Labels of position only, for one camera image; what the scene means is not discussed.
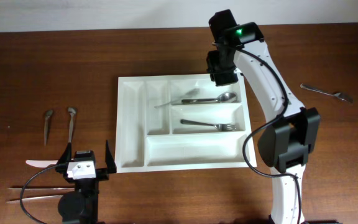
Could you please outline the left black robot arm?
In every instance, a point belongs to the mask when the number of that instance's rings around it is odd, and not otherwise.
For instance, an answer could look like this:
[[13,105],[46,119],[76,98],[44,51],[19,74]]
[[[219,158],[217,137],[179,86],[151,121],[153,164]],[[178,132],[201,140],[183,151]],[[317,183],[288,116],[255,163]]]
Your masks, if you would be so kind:
[[99,183],[109,180],[117,172],[116,163],[105,143],[105,168],[96,167],[93,151],[77,151],[71,154],[71,143],[57,161],[55,171],[74,185],[74,190],[63,194],[58,203],[58,212],[63,223],[90,224],[98,222]]

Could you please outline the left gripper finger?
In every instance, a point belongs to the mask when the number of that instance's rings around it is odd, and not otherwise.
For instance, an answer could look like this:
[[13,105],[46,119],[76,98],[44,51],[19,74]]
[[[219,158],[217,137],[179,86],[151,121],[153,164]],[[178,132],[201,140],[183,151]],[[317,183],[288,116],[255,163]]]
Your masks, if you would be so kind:
[[65,148],[65,151],[59,158],[57,164],[66,164],[71,161],[71,143],[69,142]]
[[105,163],[106,163],[107,170],[109,173],[117,172],[116,163],[115,163],[115,160],[111,154],[108,140],[106,140],[106,142],[105,142]]

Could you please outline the steel spoon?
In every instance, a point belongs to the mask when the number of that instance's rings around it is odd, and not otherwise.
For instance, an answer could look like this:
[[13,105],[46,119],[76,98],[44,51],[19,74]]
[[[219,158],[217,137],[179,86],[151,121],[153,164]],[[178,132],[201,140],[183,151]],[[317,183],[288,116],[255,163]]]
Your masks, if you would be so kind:
[[181,100],[183,100],[185,98],[194,96],[194,95],[198,94],[199,92],[200,92],[199,88],[194,88],[194,89],[188,91],[187,93],[185,93],[184,95],[179,96],[178,98],[174,98],[173,100],[170,100],[169,102],[164,103],[162,105],[154,106],[154,108],[161,108],[161,107],[164,107],[164,106],[167,106],[167,105],[171,105],[172,103],[176,103],[176,102],[181,101]]
[[201,104],[201,103],[232,103],[237,100],[237,95],[234,92],[225,92],[216,98],[201,98],[201,99],[183,99],[181,102],[184,105]]

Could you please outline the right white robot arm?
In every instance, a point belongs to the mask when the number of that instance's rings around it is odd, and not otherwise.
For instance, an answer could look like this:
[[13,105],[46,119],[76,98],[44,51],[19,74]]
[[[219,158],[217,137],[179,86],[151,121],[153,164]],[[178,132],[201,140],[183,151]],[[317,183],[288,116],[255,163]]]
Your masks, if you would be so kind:
[[269,54],[265,37],[254,22],[240,25],[230,10],[219,11],[209,21],[216,50],[208,52],[207,72],[216,86],[238,81],[240,70],[257,97],[266,123],[244,140],[245,150],[257,133],[260,157],[270,172],[249,168],[272,180],[273,205],[269,223],[304,223],[301,185],[313,152],[320,115],[305,108],[284,82]]

